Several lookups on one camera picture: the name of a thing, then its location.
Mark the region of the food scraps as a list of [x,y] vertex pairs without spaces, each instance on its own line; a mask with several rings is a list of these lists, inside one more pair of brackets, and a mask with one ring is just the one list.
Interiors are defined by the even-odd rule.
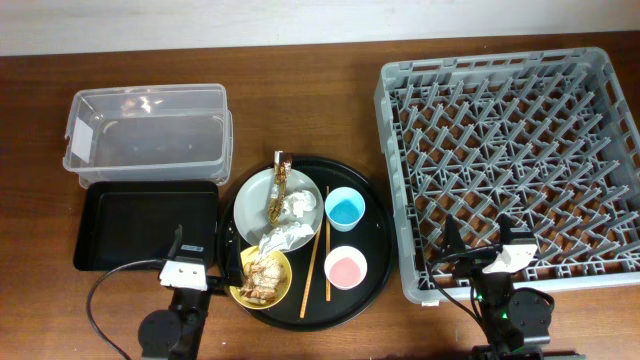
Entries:
[[273,303],[277,288],[287,281],[284,267],[273,256],[258,255],[244,266],[245,282],[239,290],[241,298],[251,304]]

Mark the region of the grey plate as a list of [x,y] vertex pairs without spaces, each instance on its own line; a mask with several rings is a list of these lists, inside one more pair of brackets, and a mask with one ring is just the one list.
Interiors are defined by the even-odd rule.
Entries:
[[273,168],[268,168],[253,175],[241,187],[234,202],[234,220],[242,238],[252,246],[258,246],[262,236],[268,234],[279,225],[291,222],[310,225],[315,234],[298,243],[292,250],[283,253],[291,252],[301,248],[316,235],[323,223],[324,203],[316,184],[307,175],[298,170],[293,170],[287,180],[285,197],[294,192],[308,190],[316,197],[317,204],[312,211],[306,212],[302,218],[281,214],[278,225],[273,227],[269,223],[267,216],[269,193],[273,178]]

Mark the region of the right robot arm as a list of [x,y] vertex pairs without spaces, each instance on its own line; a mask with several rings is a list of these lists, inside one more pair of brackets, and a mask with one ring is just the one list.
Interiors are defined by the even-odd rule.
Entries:
[[549,327],[555,308],[554,298],[530,287],[517,288],[513,275],[528,267],[538,245],[530,230],[518,229],[502,214],[497,219],[499,241],[468,248],[462,240],[456,219],[448,215],[443,235],[444,248],[429,265],[453,266],[452,277],[470,284],[467,312],[481,328],[487,343],[472,348],[472,359],[582,359],[577,353],[551,354],[543,351],[550,343]]

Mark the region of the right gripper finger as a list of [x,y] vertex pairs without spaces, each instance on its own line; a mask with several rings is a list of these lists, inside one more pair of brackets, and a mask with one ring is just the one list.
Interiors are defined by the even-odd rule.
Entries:
[[506,214],[501,214],[497,222],[500,230],[499,243],[501,245],[525,245],[534,243],[534,234],[531,231],[516,228]]
[[443,245],[444,256],[459,254],[466,250],[456,220],[451,214],[446,216]]

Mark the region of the black rectangular tray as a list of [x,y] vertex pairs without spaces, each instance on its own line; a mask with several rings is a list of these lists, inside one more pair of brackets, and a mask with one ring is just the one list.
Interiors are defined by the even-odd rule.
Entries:
[[107,271],[166,259],[178,225],[186,244],[216,239],[218,187],[210,181],[96,182],[86,191],[73,265]]

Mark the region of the white tissue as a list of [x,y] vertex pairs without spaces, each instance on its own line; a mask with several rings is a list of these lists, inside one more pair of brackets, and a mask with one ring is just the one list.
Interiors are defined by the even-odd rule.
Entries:
[[306,212],[312,211],[317,204],[316,197],[308,190],[291,193],[284,198],[282,215],[302,218]]

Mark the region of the grey dishwasher rack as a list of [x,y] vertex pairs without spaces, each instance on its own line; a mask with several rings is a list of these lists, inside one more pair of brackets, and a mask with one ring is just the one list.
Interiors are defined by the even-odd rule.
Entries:
[[639,281],[639,132],[597,47],[399,61],[374,94],[405,297],[469,293],[439,264],[445,219],[469,248],[506,214],[538,250],[515,276],[545,292]]

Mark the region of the round black tray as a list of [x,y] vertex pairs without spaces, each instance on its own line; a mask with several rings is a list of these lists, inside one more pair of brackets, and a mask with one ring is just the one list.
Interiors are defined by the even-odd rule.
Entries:
[[325,295],[325,238],[321,237],[316,253],[314,274],[310,286],[305,316],[299,316],[303,292],[312,255],[312,244],[288,253],[293,277],[284,299],[265,310],[247,312],[274,327],[290,331],[319,331],[345,323],[364,311],[386,285],[397,255],[394,222],[371,181],[356,169],[318,156],[296,156],[293,168],[309,176],[322,194],[327,189],[350,187],[364,198],[363,218],[349,232],[331,231],[333,249],[351,246],[365,257],[367,273],[363,281],[350,290],[331,289],[331,299]]

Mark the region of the yellow bowl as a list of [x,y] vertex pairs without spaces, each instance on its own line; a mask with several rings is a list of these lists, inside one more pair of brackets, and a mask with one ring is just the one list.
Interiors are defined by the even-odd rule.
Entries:
[[[244,249],[241,253],[241,260],[242,260],[242,265],[243,265],[243,270],[244,270],[244,266],[248,263],[251,262],[252,260],[254,260],[259,254],[259,248],[257,246],[252,246],[249,248]],[[268,305],[264,305],[264,306],[259,306],[259,305],[254,305],[251,303],[248,303],[246,301],[244,301],[240,294],[239,294],[239,290],[240,288],[243,286],[230,286],[229,290],[231,293],[231,296],[243,307],[248,308],[248,309],[252,309],[252,310],[265,310],[268,309],[270,307],[273,307],[274,305],[278,304],[287,294],[291,283],[292,283],[292,268],[291,265],[289,263],[288,258],[280,251],[276,251],[270,254],[271,256],[273,256],[275,259],[277,259],[281,265],[284,267],[286,276],[287,276],[287,281],[282,284],[281,286],[279,286],[277,288],[277,297],[276,300]]]

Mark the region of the blue cup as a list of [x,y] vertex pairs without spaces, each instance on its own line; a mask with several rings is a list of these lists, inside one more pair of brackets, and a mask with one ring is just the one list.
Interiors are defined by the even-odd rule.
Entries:
[[329,192],[324,201],[324,210],[334,229],[349,232],[363,218],[366,203],[354,188],[338,187]]

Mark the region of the clear plastic bin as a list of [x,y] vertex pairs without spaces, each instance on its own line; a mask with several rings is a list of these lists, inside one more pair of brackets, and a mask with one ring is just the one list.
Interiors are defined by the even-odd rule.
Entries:
[[231,175],[233,116],[223,85],[87,89],[71,104],[65,170],[103,181],[208,180]]

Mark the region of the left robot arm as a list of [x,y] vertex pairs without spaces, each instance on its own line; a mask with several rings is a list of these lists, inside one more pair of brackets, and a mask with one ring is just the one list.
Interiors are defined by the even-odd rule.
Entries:
[[186,244],[177,228],[159,273],[160,285],[173,291],[168,308],[147,315],[138,329],[143,359],[195,359],[211,298],[227,296],[245,280],[238,238]]

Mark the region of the wooden chopstick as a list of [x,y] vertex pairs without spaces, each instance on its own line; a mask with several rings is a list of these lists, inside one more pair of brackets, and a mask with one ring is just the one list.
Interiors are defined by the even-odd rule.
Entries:
[[[331,252],[331,224],[329,220],[329,215],[326,211],[326,202],[328,196],[330,194],[330,187],[326,186],[326,198],[325,198],[325,265],[326,260],[328,259],[329,253]],[[327,275],[326,266],[325,266],[325,301],[331,301],[331,282]]]
[[303,292],[303,297],[302,297],[302,302],[301,302],[301,308],[300,308],[300,312],[299,312],[299,318],[300,319],[304,319],[305,315],[306,315],[306,309],[307,309],[309,294],[310,294],[310,290],[311,290],[313,272],[314,272],[315,261],[316,261],[316,256],[317,256],[317,250],[318,250],[318,247],[319,247],[320,235],[321,235],[321,230],[318,230],[318,232],[316,233],[315,238],[314,238],[311,258],[310,258],[307,277],[306,277],[306,281],[305,281],[305,287],[304,287],[304,292]]

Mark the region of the white napkin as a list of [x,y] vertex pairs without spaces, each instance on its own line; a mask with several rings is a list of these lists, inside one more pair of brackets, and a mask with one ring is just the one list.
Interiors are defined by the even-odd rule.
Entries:
[[262,236],[258,245],[259,254],[265,257],[276,251],[292,250],[298,243],[314,234],[314,230],[308,224],[291,222],[279,225]]

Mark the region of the pink cup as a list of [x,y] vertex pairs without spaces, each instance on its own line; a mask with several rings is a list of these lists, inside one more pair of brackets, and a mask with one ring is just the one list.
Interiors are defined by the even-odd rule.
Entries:
[[368,272],[364,254],[352,246],[339,246],[324,261],[326,278],[339,290],[350,290],[363,282]]

